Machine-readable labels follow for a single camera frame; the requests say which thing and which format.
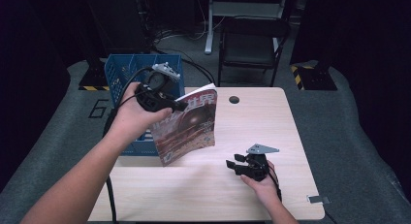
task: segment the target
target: hand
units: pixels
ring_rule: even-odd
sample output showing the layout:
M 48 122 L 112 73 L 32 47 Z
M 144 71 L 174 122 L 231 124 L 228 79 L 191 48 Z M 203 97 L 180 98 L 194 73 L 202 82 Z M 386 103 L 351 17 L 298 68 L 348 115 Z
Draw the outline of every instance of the hand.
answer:
M 268 162 L 270 166 L 269 172 L 275 179 L 277 179 L 274 171 L 272 170 L 274 169 L 274 165 L 269 160 Z M 245 184 L 247 184 L 254 190 L 258 199 L 265 207 L 268 207 L 269 204 L 272 202 L 281 203 L 281 201 L 279 200 L 277 196 L 277 189 L 275 188 L 275 184 L 272 181 L 270 176 L 267 176 L 265 179 L 261 180 L 260 182 L 248 176 L 245 176 L 245 175 L 241 175 L 240 177 Z
M 130 83 L 121 102 L 134 96 L 139 84 L 139 82 Z M 171 108 L 162 109 L 158 112 L 147 112 L 140 106 L 136 98 L 131 98 L 118 109 L 109 133 L 112 136 L 119 136 L 121 141 L 129 144 L 141 136 L 151 124 L 166 118 L 172 112 Z

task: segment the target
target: gray floor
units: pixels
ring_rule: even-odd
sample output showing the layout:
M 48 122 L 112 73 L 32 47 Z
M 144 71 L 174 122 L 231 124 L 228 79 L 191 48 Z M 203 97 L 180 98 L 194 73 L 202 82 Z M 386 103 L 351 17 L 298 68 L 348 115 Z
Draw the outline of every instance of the gray floor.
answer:
M 411 206 L 403 197 L 395 175 L 379 157 L 358 122 L 357 108 L 346 79 L 331 68 L 337 91 L 298 90 L 289 61 L 297 32 L 288 41 L 274 86 L 285 90 L 318 190 L 331 199 L 325 210 L 338 223 L 411 223 Z M 168 53 L 186 53 L 216 77 L 218 36 L 213 53 L 205 55 L 199 40 L 170 37 L 157 47 Z M 304 64 L 315 65 L 315 62 Z M 79 62 L 68 70 L 72 82 L 47 129 L 0 194 L 0 223 L 17 223 L 36 200 L 97 143 L 111 105 L 108 91 L 79 91 L 87 69 Z M 206 78 L 183 64 L 186 86 L 201 86 Z M 226 80 L 233 74 L 226 70 Z M 244 86 L 223 83 L 222 86 Z M 103 118 L 90 118 L 102 114 Z M 326 216 L 316 223 L 332 223 Z

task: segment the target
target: magazine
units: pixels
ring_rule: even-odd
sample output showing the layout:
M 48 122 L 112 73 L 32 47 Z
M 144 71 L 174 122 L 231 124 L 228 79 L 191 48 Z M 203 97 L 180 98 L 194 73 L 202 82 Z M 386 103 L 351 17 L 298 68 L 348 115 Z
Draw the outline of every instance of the magazine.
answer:
M 175 111 L 150 127 L 164 167 L 192 150 L 215 145 L 215 85 L 211 83 L 203 86 L 178 98 L 177 101 L 188 104 L 184 112 Z

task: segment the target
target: tape piece on table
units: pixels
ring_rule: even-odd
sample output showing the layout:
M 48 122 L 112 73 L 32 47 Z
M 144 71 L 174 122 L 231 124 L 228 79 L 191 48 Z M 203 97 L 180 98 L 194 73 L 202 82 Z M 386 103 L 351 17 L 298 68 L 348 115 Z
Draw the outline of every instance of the tape piece on table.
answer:
M 311 204 L 321 203 L 323 205 L 326 205 L 332 202 L 330 201 L 328 197 L 322 197 L 322 196 L 307 196 L 307 201 L 310 202 Z

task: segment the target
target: chair backrest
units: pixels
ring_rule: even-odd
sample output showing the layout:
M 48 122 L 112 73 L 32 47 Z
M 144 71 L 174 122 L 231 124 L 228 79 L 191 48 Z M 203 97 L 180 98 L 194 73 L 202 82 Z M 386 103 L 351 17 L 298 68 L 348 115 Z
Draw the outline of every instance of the chair backrest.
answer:
M 286 39 L 290 33 L 290 24 L 277 17 L 233 16 L 223 23 L 222 33 L 268 36 Z

